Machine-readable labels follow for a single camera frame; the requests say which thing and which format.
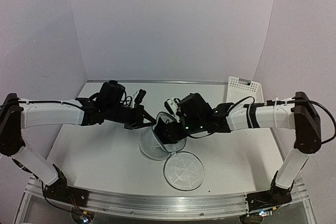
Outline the white plastic basket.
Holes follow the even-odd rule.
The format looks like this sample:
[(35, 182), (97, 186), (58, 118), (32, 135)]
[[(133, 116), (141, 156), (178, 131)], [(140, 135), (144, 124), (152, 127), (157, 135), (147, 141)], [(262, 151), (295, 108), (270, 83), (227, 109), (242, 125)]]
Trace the white plastic basket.
[(245, 97), (253, 97), (256, 103), (264, 102), (262, 86), (259, 82), (230, 76), (228, 78), (226, 102), (238, 102)]

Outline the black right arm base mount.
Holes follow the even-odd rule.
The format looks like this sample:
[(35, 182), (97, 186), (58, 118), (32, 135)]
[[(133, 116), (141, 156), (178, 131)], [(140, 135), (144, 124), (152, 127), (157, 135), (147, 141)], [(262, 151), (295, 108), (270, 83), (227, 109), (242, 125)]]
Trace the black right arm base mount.
[(268, 190), (248, 193), (246, 195), (249, 213), (267, 210), (273, 207), (280, 207), (292, 201), (291, 190), (293, 188), (294, 181), (292, 181), (289, 188), (280, 188), (276, 186), (277, 174), (278, 172), (275, 173)]

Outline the black bra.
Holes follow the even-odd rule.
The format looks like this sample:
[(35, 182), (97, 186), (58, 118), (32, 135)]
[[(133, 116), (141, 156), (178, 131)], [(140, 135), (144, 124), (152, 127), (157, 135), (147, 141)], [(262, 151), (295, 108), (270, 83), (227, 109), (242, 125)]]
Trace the black bra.
[(187, 137), (182, 124), (177, 121), (164, 121), (159, 118), (154, 133), (162, 144), (175, 144)]

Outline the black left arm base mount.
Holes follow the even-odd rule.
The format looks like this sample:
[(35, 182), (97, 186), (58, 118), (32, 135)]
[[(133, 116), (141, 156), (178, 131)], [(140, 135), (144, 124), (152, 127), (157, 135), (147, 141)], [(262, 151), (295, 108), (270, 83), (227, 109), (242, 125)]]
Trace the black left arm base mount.
[(64, 173), (55, 164), (53, 164), (53, 167), (57, 172), (58, 179), (50, 186), (44, 186), (43, 195), (47, 199), (73, 204), (77, 207), (85, 207), (88, 202), (89, 191), (69, 186)]

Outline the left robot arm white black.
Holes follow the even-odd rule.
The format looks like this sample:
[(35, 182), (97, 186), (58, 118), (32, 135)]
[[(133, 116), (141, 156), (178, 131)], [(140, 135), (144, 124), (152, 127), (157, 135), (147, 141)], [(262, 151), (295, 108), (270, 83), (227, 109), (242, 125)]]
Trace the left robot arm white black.
[(62, 171), (32, 150), (22, 137), (22, 130), (45, 125), (101, 125), (104, 121), (123, 124), (137, 130), (156, 123), (142, 105), (143, 89), (128, 96), (125, 87), (110, 80), (88, 98), (72, 100), (30, 100), (10, 93), (1, 104), (1, 154), (37, 176), (59, 201), (70, 197)]

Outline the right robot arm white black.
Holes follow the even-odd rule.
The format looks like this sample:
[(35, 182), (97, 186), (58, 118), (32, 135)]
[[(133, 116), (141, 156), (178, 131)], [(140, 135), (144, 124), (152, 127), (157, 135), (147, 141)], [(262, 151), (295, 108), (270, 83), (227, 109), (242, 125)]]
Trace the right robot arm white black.
[(232, 103), (220, 103), (212, 108), (199, 93), (191, 93), (184, 99), (171, 99), (165, 107), (174, 121), (163, 123), (162, 135), (168, 143), (183, 138), (194, 138), (197, 133), (231, 133), (246, 129), (280, 128), (295, 131), (293, 150), (290, 151), (274, 178), (274, 185), (265, 191), (264, 200), (275, 205), (285, 196), (285, 189), (292, 183), (306, 164), (309, 156), (321, 146), (335, 139), (323, 140), (321, 119), (316, 107), (322, 109), (332, 123), (335, 118), (322, 104), (310, 100), (304, 92), (284, 100), (255, 101), (252, 96)]

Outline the white mesh laundry bag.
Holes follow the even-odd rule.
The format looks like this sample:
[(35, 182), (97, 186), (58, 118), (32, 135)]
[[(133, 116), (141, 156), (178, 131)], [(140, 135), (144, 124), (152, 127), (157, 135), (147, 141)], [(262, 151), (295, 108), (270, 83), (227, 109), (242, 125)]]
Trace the white mesh laundry bag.
[(196, 155), (183, 150), (186, 139), (163, 144), (154, 132), (156, 128), (154, 125), (141, 132), (139, 148), (142, 154), (155, 161), (165, 161), (163, 176), (174, 189), (192, 191), (199, 188), (205, 178), (205, 169)]

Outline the aluminium table front rail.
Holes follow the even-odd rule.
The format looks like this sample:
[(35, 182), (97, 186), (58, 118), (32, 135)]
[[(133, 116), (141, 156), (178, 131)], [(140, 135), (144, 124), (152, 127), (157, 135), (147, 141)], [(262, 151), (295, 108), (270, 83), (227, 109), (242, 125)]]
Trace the aluminium table front rail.
[(91, 191), (82, 196), (84, 208), (117, 216), (148, 219), (219, 218), (252, 212), (255, 200), (245, 193), (208, 196), (142, 196)]

